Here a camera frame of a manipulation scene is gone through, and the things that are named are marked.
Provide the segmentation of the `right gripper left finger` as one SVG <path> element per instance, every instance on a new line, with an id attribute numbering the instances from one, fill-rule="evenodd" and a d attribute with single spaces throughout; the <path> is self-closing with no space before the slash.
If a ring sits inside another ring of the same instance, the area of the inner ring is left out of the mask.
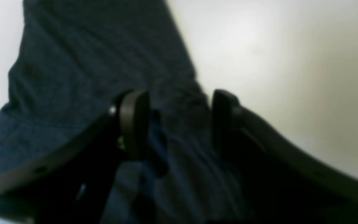
<path id="1" fill-rule="evenodd" d="M 0 194 L 17 190 L 55 172 L 85 150 L 91 141 L 108 126 L 118 132 L 129 159 L 143 159 L 146 155 L 149 94 L 146 90 L 127 91 L 113 102 L 107 113 L 70 143 L 51 154 L 19 168 L 0 174 Z"/>

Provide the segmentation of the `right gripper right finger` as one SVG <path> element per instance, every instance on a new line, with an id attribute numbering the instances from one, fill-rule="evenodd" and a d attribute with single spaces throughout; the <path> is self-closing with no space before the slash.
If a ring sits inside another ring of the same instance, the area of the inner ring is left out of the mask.
<path id="1" fill-rule="evenodd" d="M 317 186 L 349 199 L 358 199 L 358 180 L 341 173 L 298 149 L 260 116 L 240 105 L 228 91 L 213 92 L 213 125 L 223 143 L 235 133 L 241 133 L 262 152 L 289 167 Z"/>

